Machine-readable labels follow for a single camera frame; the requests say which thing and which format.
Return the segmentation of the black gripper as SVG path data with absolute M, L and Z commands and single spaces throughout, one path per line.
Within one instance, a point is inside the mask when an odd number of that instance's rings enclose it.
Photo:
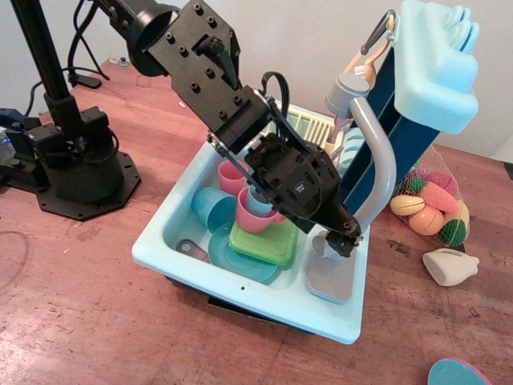
M 350 257 L 362 228 L 340 201 L 341 178 L 322 148 L 297 135 L 271 133 L 249 148 L 244 161 L 261 194 L 302 232 L 315 225 L 334 231 L 326 237 L 325 257 Z

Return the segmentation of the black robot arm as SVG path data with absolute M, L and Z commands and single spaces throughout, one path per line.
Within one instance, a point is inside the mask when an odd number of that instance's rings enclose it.
M 100 1 L 99 9 L 127 44 L 143 75 L 167 75 L 173 91 L 208 128 L 208 142 L 276 211 L 301 231 L 327 229 L 328 245 L 348 257 L 362 238 L 340 202 L 341 179 L 328 154 L 303 140 L 286 119 L 288 104 L 239 78 L 233 29 L 206 2 L 176 7 L 154 1 Z

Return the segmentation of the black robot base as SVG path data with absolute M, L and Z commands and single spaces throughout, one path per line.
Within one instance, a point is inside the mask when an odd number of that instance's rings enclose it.
M 41 210 L 78 221 L 123 208 L 141 177 L 131 157 L 119 150 L 107 114 L 98 107 L 80 112 L 83 136 L 67 141 L 54 124 L 29 134 L 47 181 L 35 189 Z

